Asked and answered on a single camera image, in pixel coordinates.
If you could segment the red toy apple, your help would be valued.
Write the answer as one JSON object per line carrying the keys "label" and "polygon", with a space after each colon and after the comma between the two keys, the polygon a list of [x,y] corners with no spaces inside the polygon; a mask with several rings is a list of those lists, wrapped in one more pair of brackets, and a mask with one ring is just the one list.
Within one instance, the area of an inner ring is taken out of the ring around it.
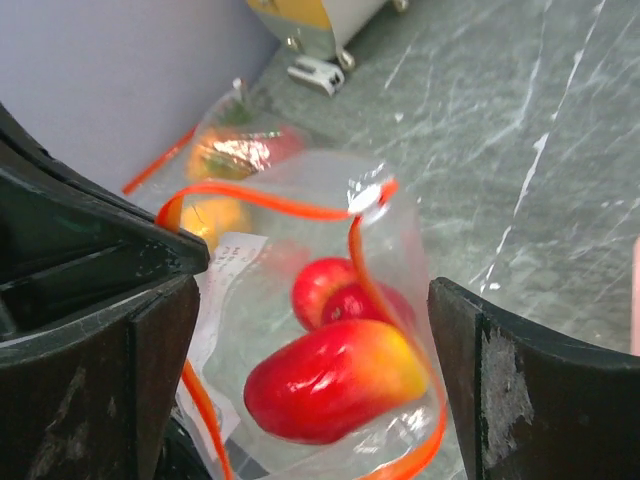
{"label": "red toy apple", "polygon": [[355,267],[348,258],[324,257],[302,268],[290,294],[293,313],[302,327],[308,331],[319,328],[327,300],[356,278]]}

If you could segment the orange toy pineapple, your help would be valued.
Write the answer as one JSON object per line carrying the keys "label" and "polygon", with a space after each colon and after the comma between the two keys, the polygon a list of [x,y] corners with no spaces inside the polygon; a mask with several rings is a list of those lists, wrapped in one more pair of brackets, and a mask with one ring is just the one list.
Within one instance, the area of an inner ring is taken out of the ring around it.
{"label": "orange toy pineapple", "polygon": [[214,104],[195,129],[187,178],[242,180],[263,170],[268,157],[265,141],[278,132],[256,130],[251,126],[253,120],[242,100],[230,98]]}

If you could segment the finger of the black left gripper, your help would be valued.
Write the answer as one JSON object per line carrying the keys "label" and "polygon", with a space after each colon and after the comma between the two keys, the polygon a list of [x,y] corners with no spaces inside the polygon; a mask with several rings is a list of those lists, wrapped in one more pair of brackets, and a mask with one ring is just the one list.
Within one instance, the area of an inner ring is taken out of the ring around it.
{"label": "finger of the black left gripper", "polygon": [[203,272],[205,243],[54,159],[1,111],[1,338],[176,275]]}

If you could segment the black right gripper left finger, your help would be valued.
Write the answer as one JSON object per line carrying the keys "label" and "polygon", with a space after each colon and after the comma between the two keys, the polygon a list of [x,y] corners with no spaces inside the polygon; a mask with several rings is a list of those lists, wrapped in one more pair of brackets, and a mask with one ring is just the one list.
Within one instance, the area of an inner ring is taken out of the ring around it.
{"label": "black right gripper left finger", "polygon": [[2,342],[2,478],[152,478],[199,305],[179,276]]}

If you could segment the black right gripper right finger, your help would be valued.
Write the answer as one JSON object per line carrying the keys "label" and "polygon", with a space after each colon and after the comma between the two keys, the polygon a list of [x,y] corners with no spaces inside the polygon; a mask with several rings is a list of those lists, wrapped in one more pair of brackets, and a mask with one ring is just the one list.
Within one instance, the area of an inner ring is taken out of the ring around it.
{"label": "black right gripper right finger", "polygon": [[429,319],[470,479],[636,479],[639,359],[431,281]]}

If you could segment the clear zip bag orange zipper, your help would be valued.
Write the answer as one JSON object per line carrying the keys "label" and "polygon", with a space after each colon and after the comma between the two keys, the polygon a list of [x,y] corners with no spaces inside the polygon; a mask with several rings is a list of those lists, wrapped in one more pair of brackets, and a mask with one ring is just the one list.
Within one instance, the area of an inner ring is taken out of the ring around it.
{"label": "clear zip bag orange zipper", "polygon": [[[246,83],[237,78],[192,130],[125,185],[123,194],[157,213],[185,187],[207,180],[242,181],[310,145],[309,133],[254,106]],[[227,232],[252,231],[249,207],[221,195],[188,196],[179,220],[211,251]]]}

